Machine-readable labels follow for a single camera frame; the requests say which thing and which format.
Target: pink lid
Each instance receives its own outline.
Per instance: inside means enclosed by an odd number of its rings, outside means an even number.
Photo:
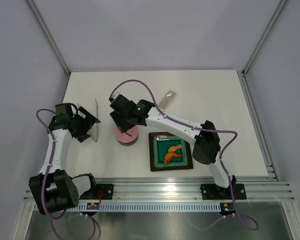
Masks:
[[[138,137],[138,126],[137,125],[134,126],[130,130],[126,131],[126,133],[121,133],[119,128],[117,126],[115,126],[114,135],[119,142],[124,143],[124,144],[131,143]]]

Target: teal tray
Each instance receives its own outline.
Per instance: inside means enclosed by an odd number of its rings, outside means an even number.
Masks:
[[[170,163],[164,163],[164,157],[167,154],[168,149],[179,144],[181,144],[181,148],[177,149],[175,152],[183,155],[183,157],[174,157]],[[150,170],[152,172],[194,168],[190,144],[169,132],[150,132],[149,150]]]

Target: green plate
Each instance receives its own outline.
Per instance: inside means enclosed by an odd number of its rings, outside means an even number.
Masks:
[[[171,162],[164,163],[165,155],[172,146],[181,144],[175,152],[183,157],[174,157]],[[150,132],[150,169],[155,171],[193,169],[190,144],[169,132]]]

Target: gray wall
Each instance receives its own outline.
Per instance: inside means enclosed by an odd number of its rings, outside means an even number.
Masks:
[[[66,83],[25,2],[0,0],[0,240],[11,237],[29,177],[43,164],[48,136],[36,110],[53,109]]]
[[[300,0],[291,0],[248,73],[282,180],[300,210]]]
[[[243,69],[279,0],[35,0],[73,72]]]

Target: perforated metal strip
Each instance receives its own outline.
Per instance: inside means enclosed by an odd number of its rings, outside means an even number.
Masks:
[[[103,202],[99,210],[87,209],[88,202],[79,202],[78,207],[68,212],[220,212],[220,204],[214,202]]]

